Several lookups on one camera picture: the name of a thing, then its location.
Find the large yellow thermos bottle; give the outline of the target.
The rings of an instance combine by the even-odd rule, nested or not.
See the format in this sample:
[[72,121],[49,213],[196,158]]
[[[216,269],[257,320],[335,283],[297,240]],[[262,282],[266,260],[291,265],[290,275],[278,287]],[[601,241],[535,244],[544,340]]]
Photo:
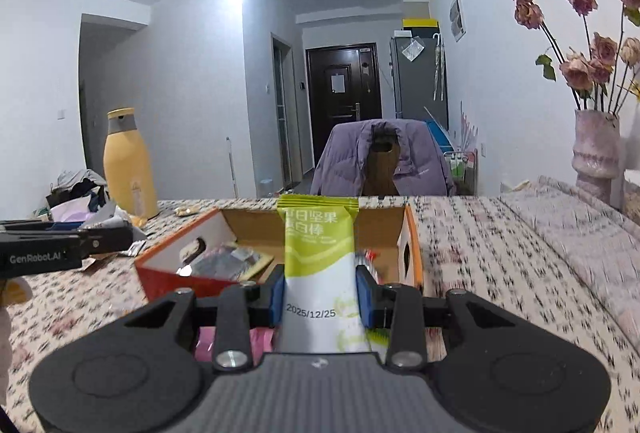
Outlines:
[[119,208],[140,219],[157,216],[151,159],[137,128],[134,108],[107,113],[103,168],[108,192]]

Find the small gold snack packet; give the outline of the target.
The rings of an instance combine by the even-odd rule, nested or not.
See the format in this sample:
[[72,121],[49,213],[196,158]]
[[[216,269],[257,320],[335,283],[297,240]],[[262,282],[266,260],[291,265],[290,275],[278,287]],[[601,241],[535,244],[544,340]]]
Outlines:
[[199,211],[196,206],[180,206],[175,209],[175,214],[178,217],[189,217],[198,214]]

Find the orange cardboard tray box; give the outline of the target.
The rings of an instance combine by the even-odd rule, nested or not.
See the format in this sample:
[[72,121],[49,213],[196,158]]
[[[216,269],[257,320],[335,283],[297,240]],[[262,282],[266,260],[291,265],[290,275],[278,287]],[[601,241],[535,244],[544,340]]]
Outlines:
[[[284,261],[284,223],[272,210],[211,208],[173,231],[164,231],[134,261],[146,299],[188,288],[198,297],[213,297],[231,285],[226,279],[182,277],[177,274],[189,251],[235,242],[272,257],[272,262],[252,276],[263,283],[273,267]],[[403,283],[424,288],[423,262],[410,206],[360,208],[355,221],[356,249],[371,250],[381,283]]]

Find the silver long snack bag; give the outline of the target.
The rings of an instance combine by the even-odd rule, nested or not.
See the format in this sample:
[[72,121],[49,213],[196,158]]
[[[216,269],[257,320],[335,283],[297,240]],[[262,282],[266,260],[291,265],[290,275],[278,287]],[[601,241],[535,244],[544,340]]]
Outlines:
[[176,274],[227,281],[250,281],[273,261],[273,256],[236,242],[208,247],[202,239],[196,240],[189,253],[181,257]]

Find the calligraphy print tablecloth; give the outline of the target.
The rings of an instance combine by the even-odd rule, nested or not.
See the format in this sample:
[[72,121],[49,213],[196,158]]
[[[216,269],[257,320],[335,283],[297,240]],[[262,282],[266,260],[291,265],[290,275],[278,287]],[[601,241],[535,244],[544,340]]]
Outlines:
[[[639,355],[563,257],[498,198],[413,200],[427,294],[465,288],[599,358],[612,380],[601,432],[639,428]],[[130,259],[28,280],[32,299],[11,306],[12,364],[1,371],[6,412],[40,431],[28,379],[40,359],[145,302]]]

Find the dark entrance door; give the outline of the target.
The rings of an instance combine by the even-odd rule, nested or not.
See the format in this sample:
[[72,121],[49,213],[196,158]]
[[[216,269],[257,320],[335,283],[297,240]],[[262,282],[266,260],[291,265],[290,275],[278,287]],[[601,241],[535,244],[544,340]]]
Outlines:
[[382,118],[378,55],[374,43],[306,50],[314,162],[332,128]]

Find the green snack bar packet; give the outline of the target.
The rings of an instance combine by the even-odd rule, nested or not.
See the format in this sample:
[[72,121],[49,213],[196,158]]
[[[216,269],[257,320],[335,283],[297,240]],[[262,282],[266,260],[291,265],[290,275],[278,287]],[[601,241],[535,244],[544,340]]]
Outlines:
[[277,350],[292,354],[367,352],[356,283],[354,198],[286,194],[284,294]]

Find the pink ceramic vase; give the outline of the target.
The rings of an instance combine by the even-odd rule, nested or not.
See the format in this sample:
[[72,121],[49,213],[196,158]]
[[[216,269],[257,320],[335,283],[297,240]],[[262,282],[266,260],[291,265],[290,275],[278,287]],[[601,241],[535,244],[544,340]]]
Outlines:
[[598,110],[575,112],[572,167],[576,186],[605,204],[620,174],[620,119]]

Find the purple puffer jacket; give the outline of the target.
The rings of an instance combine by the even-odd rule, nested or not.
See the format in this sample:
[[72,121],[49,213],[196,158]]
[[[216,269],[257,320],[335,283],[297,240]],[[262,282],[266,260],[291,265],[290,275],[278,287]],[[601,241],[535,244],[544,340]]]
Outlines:
[[450,166],[424,122],[374,119],[333,127],[314,169],[318,196],[452,196]]

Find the grey refrigerator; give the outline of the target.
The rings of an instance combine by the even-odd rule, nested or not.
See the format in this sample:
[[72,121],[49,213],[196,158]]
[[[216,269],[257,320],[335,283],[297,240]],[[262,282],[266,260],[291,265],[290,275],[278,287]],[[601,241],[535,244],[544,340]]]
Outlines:
[[449,128],[445,47],[439,29],[405,29],[390,39],[395,118]]

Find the pink woven blanket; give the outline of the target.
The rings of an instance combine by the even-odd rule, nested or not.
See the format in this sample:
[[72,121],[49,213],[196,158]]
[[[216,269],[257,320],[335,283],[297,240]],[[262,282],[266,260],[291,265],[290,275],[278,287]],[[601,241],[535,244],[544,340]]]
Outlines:
[[639,226],[585,190],[551,177],[500,200],[544,239],[639,346]]

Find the wooden chair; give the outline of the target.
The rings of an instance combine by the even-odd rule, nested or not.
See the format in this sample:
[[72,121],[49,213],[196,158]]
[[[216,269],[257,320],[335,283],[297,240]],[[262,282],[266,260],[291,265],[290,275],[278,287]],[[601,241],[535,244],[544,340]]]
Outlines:
[[364,197],[397,196],[394,174],[398,165],[399,145],[395,135],[375,135],[369,154],[362,185]]

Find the yellow box on fridge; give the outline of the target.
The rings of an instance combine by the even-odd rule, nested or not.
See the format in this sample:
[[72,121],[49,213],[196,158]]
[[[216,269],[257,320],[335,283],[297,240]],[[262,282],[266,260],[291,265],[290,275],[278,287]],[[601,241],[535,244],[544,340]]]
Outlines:
[[432,18],[403,18],[402,27],[405,30],[422,28],[438,29],[439,23],[436,19]]

